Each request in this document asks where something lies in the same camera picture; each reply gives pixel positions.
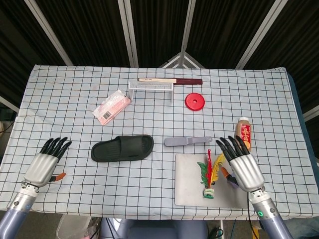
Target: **red knife handle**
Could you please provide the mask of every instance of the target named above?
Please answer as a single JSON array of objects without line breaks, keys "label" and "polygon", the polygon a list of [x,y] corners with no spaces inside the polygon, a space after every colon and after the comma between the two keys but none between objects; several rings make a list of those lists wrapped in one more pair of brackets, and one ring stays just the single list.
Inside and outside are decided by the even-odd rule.
[{"label": "red knife handle", "polygon": [[202,79],[186,79],[186,78],[176,78],[176,83],[174,85],[202,85]]}]

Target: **pink package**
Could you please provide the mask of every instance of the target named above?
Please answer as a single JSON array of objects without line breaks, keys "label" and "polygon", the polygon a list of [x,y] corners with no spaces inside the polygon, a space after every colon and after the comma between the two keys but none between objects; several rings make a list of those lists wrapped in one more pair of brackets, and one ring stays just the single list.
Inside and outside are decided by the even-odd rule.
[{"label": "pink package", "polygon": [[106,125],[113,119],[122,109],[127,106],[131,100],[117,90],[107,97],[94,111],[93,115],[99,120],[101,125]]}]

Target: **white cap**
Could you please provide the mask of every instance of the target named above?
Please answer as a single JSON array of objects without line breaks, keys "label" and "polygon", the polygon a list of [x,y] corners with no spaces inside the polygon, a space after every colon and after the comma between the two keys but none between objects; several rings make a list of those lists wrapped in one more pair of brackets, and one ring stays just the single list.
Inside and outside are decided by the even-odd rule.
[{"label": "white cap", "polygon": [[247,121],[249,121],[249,118],[248,118],[248,117],[240,117],[238,121],[241,121],[241,120],[247,120]]}]

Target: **grid tablecloth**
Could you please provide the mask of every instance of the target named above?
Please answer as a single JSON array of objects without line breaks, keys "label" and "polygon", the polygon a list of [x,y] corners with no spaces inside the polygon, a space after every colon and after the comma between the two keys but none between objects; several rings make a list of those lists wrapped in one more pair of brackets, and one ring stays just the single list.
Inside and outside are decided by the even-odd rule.
[{"label": "grid tablecloth", "polygon": [[[114,120],[101,126],[92,111],[117,89],[127,92],[138,77],[202,78],[203,85],[175,86],[170,93],[137,92]],[[184,105],[197,92],[201,111]],[[165,147],[171,136],[234,134],[241,116],[253,125],[253,150],[266,189],[283,218],[319,215],[319,196],[304,136],[284,68],[262,71],[35,66],[0,168],[0,209],[20,188],[29,164],[46,140],[69,137],[71,144],[55,174],[67,176],[40,188],[33,210],[127,219],[246,219],[231,208],[181,207],[174,204],[176,153],[221,151],[206,145]],[[149,134],[154,149],[146,159],[97,163],[94,144],[118,135]]]}]

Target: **yellow feather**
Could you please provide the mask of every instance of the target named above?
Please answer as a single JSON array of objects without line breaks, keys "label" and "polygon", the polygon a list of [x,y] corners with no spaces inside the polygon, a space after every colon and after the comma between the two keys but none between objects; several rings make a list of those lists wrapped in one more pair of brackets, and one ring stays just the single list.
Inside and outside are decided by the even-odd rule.
[{"label": "yellow feather", "polygon": [[217,157],[214,163],[213,172],[211,174],[211,182],[216,182],[218,180],[219,166],[221,166],[223,162],[225,162],[225,159],[226,158],[223,153]]}]

